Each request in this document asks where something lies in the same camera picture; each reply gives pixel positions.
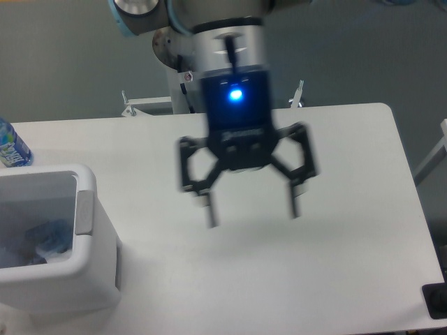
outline metal bracket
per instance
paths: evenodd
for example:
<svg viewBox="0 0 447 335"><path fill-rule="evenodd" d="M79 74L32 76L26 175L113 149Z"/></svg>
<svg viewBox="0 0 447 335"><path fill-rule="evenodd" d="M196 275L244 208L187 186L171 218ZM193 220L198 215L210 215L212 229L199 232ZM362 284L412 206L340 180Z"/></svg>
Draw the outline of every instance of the metal bracket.
<svg viewBox="0 0 447 335"><path fill-rule="evenodd" d="M170 96L144 99L127 99L126 92L122 91L125 110L122 112L124 117L136 117L142 114L150 115L141 110L156 110L162 108L172 108L173 103Z"/></svg>
<svg viewBox="0 0 447 335"><path fill-rule="evenodd" d="M433 147L432 150L426 155L423 161L414 170L413 180L414 184L418 186L427 176L432 173L440 162L447 156L447 120L441 123L444 136Z"/></svg>

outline screw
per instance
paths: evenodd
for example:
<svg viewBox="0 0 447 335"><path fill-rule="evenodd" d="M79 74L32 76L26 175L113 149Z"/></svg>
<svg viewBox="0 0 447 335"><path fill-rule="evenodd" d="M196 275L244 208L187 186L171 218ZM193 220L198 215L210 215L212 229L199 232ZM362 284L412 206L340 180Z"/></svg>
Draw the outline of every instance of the screw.
<svg viewBox="0 0 447 335"><path fill-rule="evenodd" d="M185 75L184 75L184 79L185 79L187 82L190 82L190 81L192 81L192 79L193 79L193 75L190 74L190 73L185 73Z"/></svg>

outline bottle label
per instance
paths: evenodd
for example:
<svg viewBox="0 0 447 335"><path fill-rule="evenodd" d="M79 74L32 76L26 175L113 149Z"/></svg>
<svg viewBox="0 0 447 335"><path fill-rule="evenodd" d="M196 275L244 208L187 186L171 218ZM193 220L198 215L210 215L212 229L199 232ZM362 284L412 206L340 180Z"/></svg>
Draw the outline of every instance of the bottle label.
<svg viewBox="0 0 447 335"><path fill-rule="evenodd" d="M19 136L15 142L0 145L0 161L8 168L26 165L30 158L31 152Z"/></svg>

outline black object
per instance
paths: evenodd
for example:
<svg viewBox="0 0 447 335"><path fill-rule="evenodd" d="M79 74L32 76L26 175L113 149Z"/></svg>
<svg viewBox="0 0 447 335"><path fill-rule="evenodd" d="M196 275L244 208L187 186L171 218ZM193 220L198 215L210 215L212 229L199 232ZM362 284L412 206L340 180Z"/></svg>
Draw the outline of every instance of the black object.
<svg viewBox="0 0 447 335"><path fill-rule="evenodd" d="M432 319L447 318L447 283L427 284L422 287L428 313Z"/></svg>
<svg viewBox="0 0 447 335"><path fill-rule="evenodd" d="M262 168L272 164L288 180L292 216L298 217L297 187L317 175L307 127L293 124L277 130L272 123L268 73L255 70L228 73L201 80L207 109L207 138L183 137L179 141L182 189L204 197L210 212L211 228L217 226L212 208L211 187L225 170ZM280 139L288 137L301 144L304 165L289 170L273 154ZM207 147L217 162L205 180L191 180L188 160Z"/></svg>

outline water bottle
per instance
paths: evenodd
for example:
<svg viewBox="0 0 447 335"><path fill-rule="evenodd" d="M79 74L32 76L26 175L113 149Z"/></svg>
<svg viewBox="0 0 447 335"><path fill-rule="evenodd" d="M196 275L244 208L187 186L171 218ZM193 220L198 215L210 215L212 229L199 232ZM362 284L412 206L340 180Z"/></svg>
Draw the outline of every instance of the water bottle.
<svg viewBox="0 0 447 335"><path fill-rule="evenodd" d="M13 126L0 117L0 161L7 168L33 163L33 154L15 132Z"/></svg>

